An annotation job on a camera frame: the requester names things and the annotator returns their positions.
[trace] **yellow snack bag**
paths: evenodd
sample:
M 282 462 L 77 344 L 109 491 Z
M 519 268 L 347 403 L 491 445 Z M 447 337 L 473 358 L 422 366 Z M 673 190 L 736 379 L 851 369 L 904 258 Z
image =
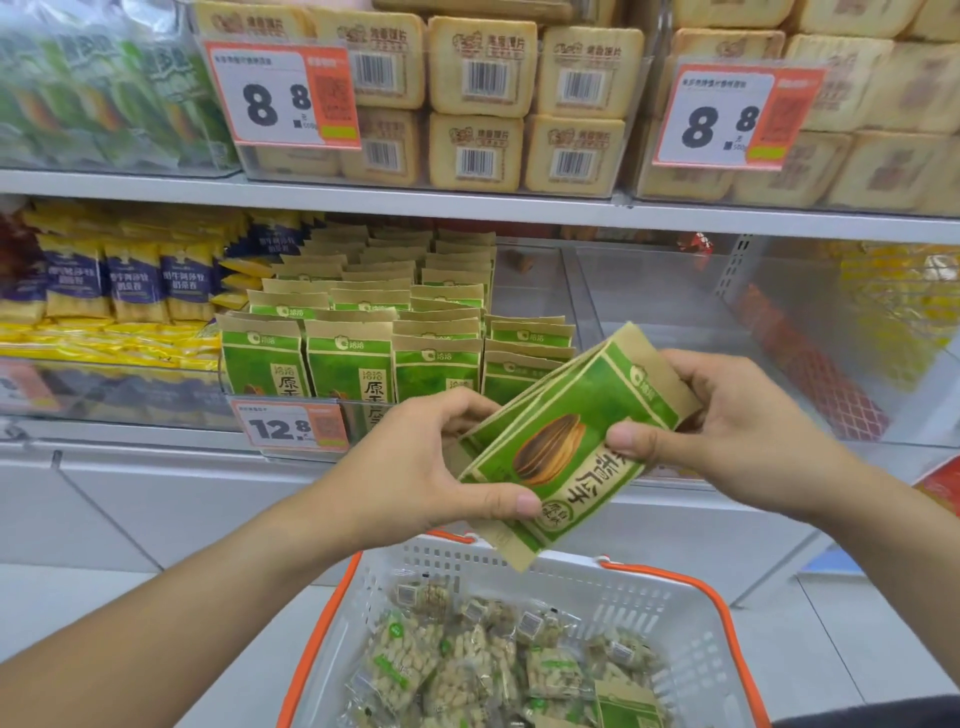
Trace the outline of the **yellow snack bag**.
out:
M 46 315 L 112 318 L 103 244 L 94 238 L 38 235 L 47 259 Z
M 160 271 L 159 244 L 110 240 L 104 244 L 104 251 L 117 321 L 168 323 L 170 314 Z
M 160 243 L 160 271 L 174 321 L 209 321 L 215 310 L 213 263 L 216 243 Z

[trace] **price tag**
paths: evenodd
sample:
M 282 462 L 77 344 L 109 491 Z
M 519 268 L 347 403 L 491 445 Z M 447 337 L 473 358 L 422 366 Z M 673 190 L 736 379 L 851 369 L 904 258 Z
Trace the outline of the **price tag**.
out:
M 337 404 L 246 399 L 232 400 L 230 404 L 255 448 L 315 452 L 349 449 Z
M 0 412 L 57 412 L 60 404 L 36 370 L 23 362 L 0 362 Z
M 780 170 L 825 68 L 681 63 L 653 163 Z
M 237 144 L 360 149 L 346 48 L 204 46 Z

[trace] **forearm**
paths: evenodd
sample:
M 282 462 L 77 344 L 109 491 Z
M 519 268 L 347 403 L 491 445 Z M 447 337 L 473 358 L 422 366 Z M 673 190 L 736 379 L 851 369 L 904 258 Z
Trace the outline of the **forearm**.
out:
M 872 467 L 842 473 L 817 525 L 844 548 L 960 685 L 960 521 Z
M 297 497 L 278 504 L 0 665 L 3 722 L 174 726 L 300 590 L 348 555 L 336 521 L 306 524 L 300 510 Z

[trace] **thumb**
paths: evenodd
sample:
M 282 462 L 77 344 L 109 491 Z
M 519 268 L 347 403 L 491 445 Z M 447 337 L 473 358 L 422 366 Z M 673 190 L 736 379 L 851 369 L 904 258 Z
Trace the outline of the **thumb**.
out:
M 471 519 L 529 520 L 540 515 L 540 499 L 515 483 L 455 483 L 444 522 Z
M 703 435 L 683 435 L 640 423 L 622 422 L 607 430 L 607 447 L 652 463 L 679 465 L 695 471 L 704 462 Z

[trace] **clear acrylic bin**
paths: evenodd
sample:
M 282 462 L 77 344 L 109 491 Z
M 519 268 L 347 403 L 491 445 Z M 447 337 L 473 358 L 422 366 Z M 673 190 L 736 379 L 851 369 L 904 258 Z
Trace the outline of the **clear acrylic bin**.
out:
M 579 19 L 571 4 L 539 0 L 498 0 L 488 12 L 452 0 L 403 5 L 423 17 L 194 6 L 201 41 L 348 50 L 361 149 L 237 138 L 248 177 L 612 195 L 656 44 L 656 17 L 638 12 L 621 19 L 606 2 L 586 4 L 596 16 Z M 651 5 L 658 14 L 659 5 Z M 390 2 L 374 6 L 397 10 Z M 465 16 L 472 12 L 486 15 Z

